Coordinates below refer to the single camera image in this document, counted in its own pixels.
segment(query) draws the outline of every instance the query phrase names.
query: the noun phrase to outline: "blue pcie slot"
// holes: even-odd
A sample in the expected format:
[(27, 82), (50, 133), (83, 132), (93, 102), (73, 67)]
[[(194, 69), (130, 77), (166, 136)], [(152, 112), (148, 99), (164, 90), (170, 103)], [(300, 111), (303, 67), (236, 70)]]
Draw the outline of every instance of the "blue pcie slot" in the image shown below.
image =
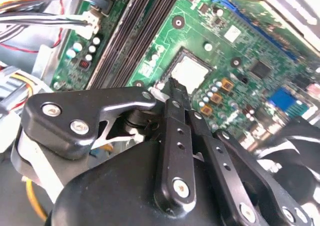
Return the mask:
[(298, 59), (296, 55), (290, 51), (286, 51), (282, 45), (277, 42), (275, 39), (273, 39), (271, 36), (269, 36), (266, 32), (264, 32), (260, 27), (255, 26), (251, 20), (246, 17), (244, 14), (242, 14), (231, 2), (228, 0), (212, 0), (213, 3), (219, 3), (220, 5), (228, 8), (230, 11), (234, 12), (237, 16), (239, 16), (242, 20), (244, 20), (252, 29), (260, 33), (265, 39), (270, 41), (272, 44), (274, 44), (277, 48), (279, 48), (281, 51), (283, 51), (289, 58), (291, 58), (294, 62), (297, 62)]

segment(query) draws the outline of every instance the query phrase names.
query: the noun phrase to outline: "black wire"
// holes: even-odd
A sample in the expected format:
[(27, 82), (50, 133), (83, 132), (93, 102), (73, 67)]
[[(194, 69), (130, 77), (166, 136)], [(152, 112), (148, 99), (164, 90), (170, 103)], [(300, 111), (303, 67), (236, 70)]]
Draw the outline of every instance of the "black wire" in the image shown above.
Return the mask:
[(63, 25), (75, 25), (75, 26), (87, 26), (87, 22), (71, 21), (71, 20), (8, 20), (2, 21), (0, 24), (19, 24), (19, 25), (48, 25), (48, 26), (63, 26)]

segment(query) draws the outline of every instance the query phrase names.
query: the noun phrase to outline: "screw hole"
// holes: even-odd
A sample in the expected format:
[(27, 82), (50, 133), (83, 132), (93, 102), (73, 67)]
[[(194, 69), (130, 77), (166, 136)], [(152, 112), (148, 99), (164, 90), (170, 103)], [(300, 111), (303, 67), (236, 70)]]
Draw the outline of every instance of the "screw hole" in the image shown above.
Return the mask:
[(216, 147), (216, 150), (219, 152), (219, 153), (223, 153), (223, 151), (221, 150), (221, 148), (219, 148), (219, 147)]
[(228, 164), (224, 163), (223, 166), (226, 170), (231, 171), (231, 168), (228, 166)]
[(151, 100), (151, 95), (148, 92), (142, 92), (144, 98)]
[(185, 150), (185, 146), (182, 143), (178, 142), (177, 145), (181, 150)]
[(181, 134), (181, 135), (184, 134), (184, 132), (183, 132), (182, 129), (180, 129), (180, 128), (178, 128), (177, 131), (178, 131), (178, 133)]

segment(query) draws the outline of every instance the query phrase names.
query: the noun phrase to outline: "black plastic bracket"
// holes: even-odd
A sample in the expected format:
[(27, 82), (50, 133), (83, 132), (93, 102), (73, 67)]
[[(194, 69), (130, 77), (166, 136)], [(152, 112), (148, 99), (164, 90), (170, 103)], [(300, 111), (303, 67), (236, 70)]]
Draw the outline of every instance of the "black plastic bracket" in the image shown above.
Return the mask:
[[(99, 122), (114, 122), (123, 112), (149, 110), (155, 104), (155, 98), (140, 87), (37, 94), (27, 101), (21, 124), (31, 140), (63, 158), (80, 159), (97, 139)], [(60, 114), (46, 115), (45, 105), (58, 106)], [(75, 120), (85, 122), (85, 134), (71, 129)]]
[(261, 215), (270, 225), (311, 226), (313, 223), (302, 207), (265, 171), (229, 133), (219, 129), (214, 138), (223, 142), (233, 157), (242, 182), (253, 188)]
[(161, 146), (154, 198), (158, 207), (170, 217), (182, 217), (196, 205), (191, 131), (185, 122), (182, 98), (177, 90), (166, 101), (161, 133), (156, 133)]
[(201, 153), (226, 225), (268, 225), (256, 212), (223, 143), (212, 137), (205, 119), (187, 112), (193, 153)]

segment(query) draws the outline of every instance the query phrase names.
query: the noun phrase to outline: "capacitor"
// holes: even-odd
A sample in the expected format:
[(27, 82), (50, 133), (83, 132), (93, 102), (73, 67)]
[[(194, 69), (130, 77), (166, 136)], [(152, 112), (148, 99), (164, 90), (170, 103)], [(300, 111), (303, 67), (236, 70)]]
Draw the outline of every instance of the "capacitor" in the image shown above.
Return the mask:
[(217, 82), (215, 82), (215, 85), (220, 88), (220, 87), (222, 87), (222, 82), (221, 81), (217, 81)]
[(91, 54), (87, 54), (84, 58), (88, 62), (92, 61), (92, 55)]
[(208, 92), (206, 93), (206, 95), (211, 98), (211, 97), (214, 95), (214, 93), (211, 92), (211, 91), (208, 91)]
[(153, 54), (153, 55), (151, 56), (151, 59), (152, 59), (153, 61), (157, 61), (157, 60), (159, 59), (159, 55), (158, 55), (158, 54)]
[(219, 112), (218, 113), (218, 117), (222, 120), (226, 120), (227, 119), (227, 116), (223, 113), (223, 112)]
[(67, 50), (67, 52), (65, 53), (67, 57), (69, 58), (75, 58), (77, 53), (73, 50), (73, 49), (69, 49)]
[(206, 104), (204, 102), (199, 102), (199, 106), (202, 108), (204, 107)]
[(215, 87), (215, 86), (211, 87), (211, 91), (212, 92), (217, 92), (218, 91), (218, 87)]
[(95, 38), (93, 38), (93, 40), (92, 40), (92, 43), (93, 43), (94, 45), (99, 45), (100, 42), (101, 42), (101, 40), (100, 40), (99, 37), (95, 37)]
[(238, 110), (239, 109), (239, 105), (237, 102), (235, 101), (229, 101), (229, 106), (231, 106), (234, 110)]
[(216, 131), (216, 130), (218, 130), (219, 129), (219, 126), (218, 125), (216, 125), (216, 124), (212, 124), (211, 125), (211, 130), (212, 131)]
[(210, 52), (210, 51), (212, 51), (213, 46), (212, 46), (209, 42), (206, 42), (206, 43), (203, 45), (203, 48), (204, 48), (207, 52)]
[(224, 11), (219, 7), (214, 7), (213, 13), (215, 13), (218, 17), (221, 17), (221, 16), (223, 16)]
[(203, 99), (203, 101), (204, 101), (205, 103), (208, 103), (208, 102), (209, 102), (209, 97), (203, 97), (202, 99)]
[(73, 45), (73, 49), (76, 51), (76, 52), (80, 52), (82, 51), (84, 47), (81, 45), (80, 42), (75, 42), (74, 45)]
[(97, 48), (94, 45), (89, 46), (89, 52), (90, 53), (95, 53), (97, 51)]

